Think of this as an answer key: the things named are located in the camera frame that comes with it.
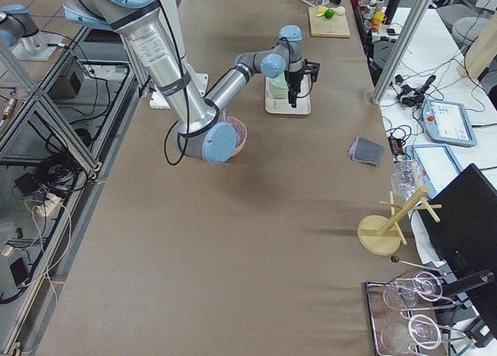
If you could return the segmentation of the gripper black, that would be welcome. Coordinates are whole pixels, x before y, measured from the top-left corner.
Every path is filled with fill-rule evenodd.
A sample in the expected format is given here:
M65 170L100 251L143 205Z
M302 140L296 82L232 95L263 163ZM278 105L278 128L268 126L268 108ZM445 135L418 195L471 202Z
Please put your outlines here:
M288 102L293 108L297 107L298 94L301 92L301 82L303 78L304 74L301 71L285 72L285 79L289 89L287 94Z

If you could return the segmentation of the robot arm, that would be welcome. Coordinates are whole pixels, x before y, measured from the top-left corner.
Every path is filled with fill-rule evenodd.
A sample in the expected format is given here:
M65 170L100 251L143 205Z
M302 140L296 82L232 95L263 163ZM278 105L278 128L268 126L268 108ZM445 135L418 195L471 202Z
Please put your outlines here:
M182 34L176 0L64 0L64 12L73 23L112 30L125 39L176 115L178 122L169 132L184 156L223 163L233 155L237 135L221 116L253 75L285 75L290 103L300 92L306 64L298 26L284 26L270 50L237 56L203 96L178 46Z

